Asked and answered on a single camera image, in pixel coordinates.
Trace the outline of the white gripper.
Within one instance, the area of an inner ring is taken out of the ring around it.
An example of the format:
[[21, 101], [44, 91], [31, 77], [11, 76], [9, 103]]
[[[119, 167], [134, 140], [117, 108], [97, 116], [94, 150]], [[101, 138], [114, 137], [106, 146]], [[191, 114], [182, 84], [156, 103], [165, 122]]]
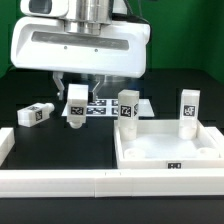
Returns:
[[89, 101], [94, 102], [104, 75], [139, 78], [144, 74], [149, 38], [147, 24], [114, 21], [92, 36], [65, 32], [62, 20], [24, 17], [14, 28], [11, 61], [17, 68], [54, 71], [60, 100], [63, 72], [94, 74], [89, 90]]

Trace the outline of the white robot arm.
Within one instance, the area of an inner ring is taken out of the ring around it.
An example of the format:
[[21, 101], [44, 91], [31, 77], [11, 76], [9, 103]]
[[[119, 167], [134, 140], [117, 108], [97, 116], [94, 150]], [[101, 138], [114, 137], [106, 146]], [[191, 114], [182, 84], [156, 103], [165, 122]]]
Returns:
[[48, 70], [59, 90], [63, 74], [141, 77], [151, 27], [127, 0], [21, 0], [11, 61]]

